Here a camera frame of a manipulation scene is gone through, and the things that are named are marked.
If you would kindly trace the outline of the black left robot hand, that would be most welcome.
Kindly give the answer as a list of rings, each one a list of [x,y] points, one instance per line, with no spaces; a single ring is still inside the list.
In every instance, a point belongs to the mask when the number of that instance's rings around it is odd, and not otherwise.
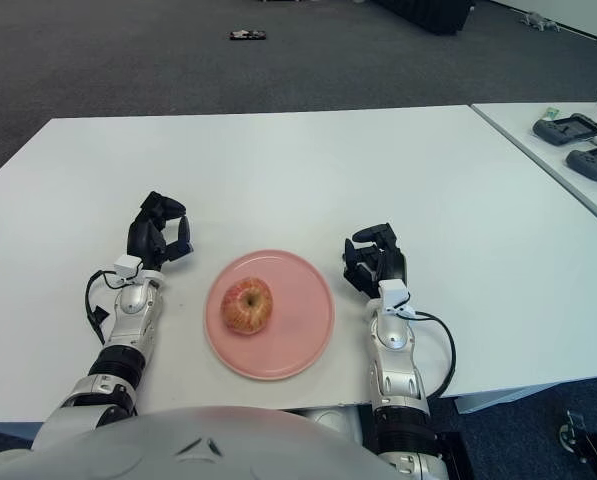
[[[175,241],[168,243],[163,231],[172,220],[178,221],[178,235]],[[129,227],[126,253],[114,263],[113,272],[124,284],[140,281],[147,272],[160,272],[164,263],[192,252],[186,207],[152,191]]]

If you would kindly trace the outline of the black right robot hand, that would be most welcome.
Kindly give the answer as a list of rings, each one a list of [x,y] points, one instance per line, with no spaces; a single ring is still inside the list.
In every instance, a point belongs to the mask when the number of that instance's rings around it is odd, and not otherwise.
[[[377,315],[415,317],[415,309],[409,304],[406,258],[389,223],[355,232],[345,240],[342,259],[343,277],[369,297],[366,322]]]

